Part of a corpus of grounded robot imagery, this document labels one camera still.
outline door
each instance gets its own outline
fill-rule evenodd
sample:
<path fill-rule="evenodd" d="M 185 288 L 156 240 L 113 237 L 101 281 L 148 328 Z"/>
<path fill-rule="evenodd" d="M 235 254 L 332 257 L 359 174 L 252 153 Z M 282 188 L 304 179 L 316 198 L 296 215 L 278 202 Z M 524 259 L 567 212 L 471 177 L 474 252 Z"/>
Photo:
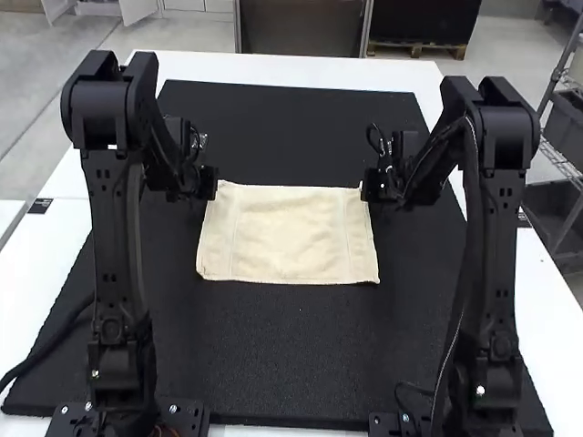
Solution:
<path fill-rule="evenodd" d="M 57 18 L 73 7 L 77 0 L 41 0 L 45 9 L 46 19 L 52 25 Z"/>
<path fill-rule="evenodd" d="M 158 11 L 158 0 L 119 0 L 124 25 L 133 25 Z"/>

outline table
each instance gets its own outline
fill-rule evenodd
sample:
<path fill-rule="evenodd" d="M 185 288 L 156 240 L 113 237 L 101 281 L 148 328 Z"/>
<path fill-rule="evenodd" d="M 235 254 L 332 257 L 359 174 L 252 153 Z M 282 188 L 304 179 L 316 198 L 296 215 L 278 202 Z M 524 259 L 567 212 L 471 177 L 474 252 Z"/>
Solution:
<path fill-rule="evenodd" d="M 442 110 L 442 75 L 433 62 L 157 52 L 158 89 L 166 79 L 414 92 L 431 129 Z M 0 372 L 30 350 L 90 231 L 87 190 L 76 151 L 67 152 L 41 197 L 56 198 L 43 216 L 27 215 L 0 252 Z M 461 173 L 449 178 L 465 209 Z M 533 229 L 517 237 L 517 329 L 520 350 L 557 437 L 580 435 L 583 311 Z M 3 436 L 42 436 L 48 419 L 0 415 Z M 347 432 L 213 426 L 211 434 L 268 432 L 295 436 Z"/>

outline sticker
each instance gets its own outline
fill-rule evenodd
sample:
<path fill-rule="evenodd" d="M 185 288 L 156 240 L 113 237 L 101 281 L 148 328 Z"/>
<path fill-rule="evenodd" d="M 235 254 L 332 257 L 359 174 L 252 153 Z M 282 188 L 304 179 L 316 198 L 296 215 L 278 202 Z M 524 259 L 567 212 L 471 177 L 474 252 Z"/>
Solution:
<path fill-rule="evenodd" d="M 37 198 L 33 206 L 28 210 L 28 214 L 45 214 L 51 203 L 53 203 L 51 198 Z"/>

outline metal shelf rack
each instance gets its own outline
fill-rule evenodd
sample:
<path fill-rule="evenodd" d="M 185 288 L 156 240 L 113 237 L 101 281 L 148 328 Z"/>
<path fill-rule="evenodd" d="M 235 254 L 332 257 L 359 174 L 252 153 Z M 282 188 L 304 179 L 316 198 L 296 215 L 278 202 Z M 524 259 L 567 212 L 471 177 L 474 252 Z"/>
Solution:
<path fill-rule="evenodd" d="M 567 89 L 572 89 L 583 97 L 583 85 L 578 83 L 568 74 L 567 62 L 571 54 L 575 51 L 578 44 L 579 33 L 583 31 L 583 14 L 579 15 L 578 21 L 573 28 L 573 32 L 563 49 L 561 58 L 559 58 L 557 66 L 551 74 L 551 78 L 548 82 L 547 89 L 540 101 L 538 106 L 538 115 L 543 116 L 545 110 L 547 109 L 548 103 L 555 92 L 557 84 L 563 85 Z M 573 207 L 569 211 L 567 217 L 565 218 L 560 229 L 555 233 L 555 235 L 550 236 L 547 240 L 547 249 L 550 255 L 555 258 L 557 256 L 557 250 L 560 244 L 565 239 L 565 236 L 569 233 L 573 224 L 577 220 L 580 212 L 583 210 L 583 174 L 571 164 L 560 152 L 555 150 L 553 146 L 541 136 L 539 149 L 548 160 L 563 174 L 566 180 L 568 180 L 579 192 L 578 199 L 574 203 Z"/>

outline towel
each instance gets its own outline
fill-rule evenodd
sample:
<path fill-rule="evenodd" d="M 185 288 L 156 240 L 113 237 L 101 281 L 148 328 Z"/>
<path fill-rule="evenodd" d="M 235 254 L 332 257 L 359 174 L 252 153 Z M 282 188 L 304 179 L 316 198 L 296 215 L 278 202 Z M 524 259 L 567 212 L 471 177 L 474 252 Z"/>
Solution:
<path fill-rule="evenodd" d="M 380 282 L 368 204 L 358 188 L 221 180 L 207 205 L 196 264 L 209 280 Z"/>

